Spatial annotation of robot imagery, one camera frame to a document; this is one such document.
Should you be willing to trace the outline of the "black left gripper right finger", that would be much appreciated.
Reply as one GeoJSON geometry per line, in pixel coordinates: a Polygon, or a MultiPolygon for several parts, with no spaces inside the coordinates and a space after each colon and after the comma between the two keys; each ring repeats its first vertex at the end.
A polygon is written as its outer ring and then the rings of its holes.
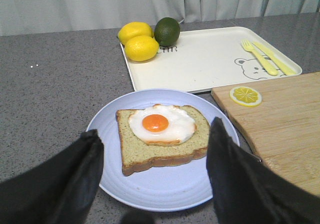
{"type": "Polygon", "coordinates": [[[206,169],[221,224],[318,224],[320,199],[236,145],[222,119],[210,128],[206,169]]]}

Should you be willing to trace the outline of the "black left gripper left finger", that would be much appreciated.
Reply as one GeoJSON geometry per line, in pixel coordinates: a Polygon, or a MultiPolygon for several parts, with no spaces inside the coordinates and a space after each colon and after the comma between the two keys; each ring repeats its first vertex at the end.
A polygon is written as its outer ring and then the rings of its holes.
{"type": "Polygon", "coordinates": [[[2,224],[83,224],[104,166],[97,130],[39,166],[0,185],[2,224]]]}

